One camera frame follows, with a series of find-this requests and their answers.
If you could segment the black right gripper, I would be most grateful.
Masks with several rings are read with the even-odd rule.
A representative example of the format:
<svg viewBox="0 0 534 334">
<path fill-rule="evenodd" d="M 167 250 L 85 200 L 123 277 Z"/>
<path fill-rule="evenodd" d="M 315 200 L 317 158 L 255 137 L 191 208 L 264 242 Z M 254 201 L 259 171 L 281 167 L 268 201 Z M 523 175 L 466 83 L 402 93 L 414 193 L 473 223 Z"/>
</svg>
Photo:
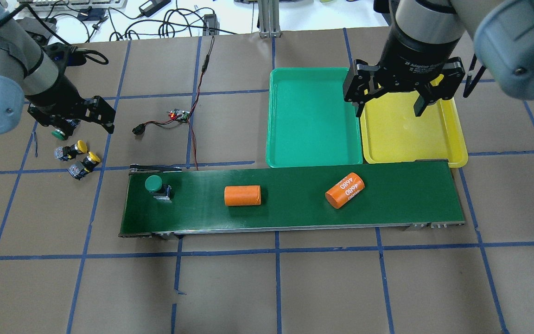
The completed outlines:
<svg viewBox="0 0 534 334">
<path fill-rule="evenodd" d="M 454 97 L 465 69 L 460 57 L 451 57 L 454 44 L 387 44 L 380 60 L 369 64 L 355 59 L 344 81 L 344 101 L 356 107 L 356 118 L 365 104 L 388 93 L 417 91 L 413 105 L 416 117 L 430 104 Z"/>
</svg>

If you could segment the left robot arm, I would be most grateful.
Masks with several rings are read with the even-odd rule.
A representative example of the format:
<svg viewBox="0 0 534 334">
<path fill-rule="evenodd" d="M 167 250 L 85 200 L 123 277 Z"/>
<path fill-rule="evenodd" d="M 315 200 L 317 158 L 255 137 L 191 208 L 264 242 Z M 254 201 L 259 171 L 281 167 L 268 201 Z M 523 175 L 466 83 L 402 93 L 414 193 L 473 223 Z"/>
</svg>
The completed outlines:
<svg viewBox="0 0 534 334">
<path fill-rule="evenodd" d="M 0 135 L 19 124 L 24 102 L 28 113 L 42 126 L 53 126 L 58 137 L 70 137 L 80 121 L 97 123 L 112 134 L 116 110 L 101 96 L 85 99 L 65 75 L 68 66 L 91 59 L 108 64 L 99 51 L 62 42 L 41 46 L 0 4 Z"/>
</svg>

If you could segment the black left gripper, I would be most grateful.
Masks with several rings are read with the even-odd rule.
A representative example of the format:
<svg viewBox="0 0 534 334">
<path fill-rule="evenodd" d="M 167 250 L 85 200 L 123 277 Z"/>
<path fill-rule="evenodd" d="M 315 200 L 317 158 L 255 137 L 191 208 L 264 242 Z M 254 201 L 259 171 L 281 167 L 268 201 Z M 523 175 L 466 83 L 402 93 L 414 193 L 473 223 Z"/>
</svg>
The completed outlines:
<svg viewBox="0 0 534 334">
<path fill-rule="evenodd" d="M 43 127 L 53 127 L 58 120 L 83 120 L 101 125 L 109 135 L 114 133 L 116 110 L 101 96 L 85 99 L 73 86 L 59 86 L 27 95 L 27 100 L 32 104 L 28 114 Z"/>
</svg>

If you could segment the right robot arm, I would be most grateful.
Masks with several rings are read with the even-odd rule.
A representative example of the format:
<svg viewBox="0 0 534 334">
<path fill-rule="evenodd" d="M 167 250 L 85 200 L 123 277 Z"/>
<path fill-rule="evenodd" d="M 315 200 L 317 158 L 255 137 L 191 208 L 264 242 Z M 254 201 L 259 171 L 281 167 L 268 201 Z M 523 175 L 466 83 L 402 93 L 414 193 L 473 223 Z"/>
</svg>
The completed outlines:
<svg viewBox="0 0 534 334">
<path fill-rule="evenodd" d="M 343 98 L 357 117 L 375 98 L 412 91 L 421 116 L 462 80 L 470 95 L 485 71 L 508 96 L 534 101 L 534 0 L 375 0 L 373 8 L 390 33 L 377 64 L 357 59 L 348 70 Z"/>
</svg>

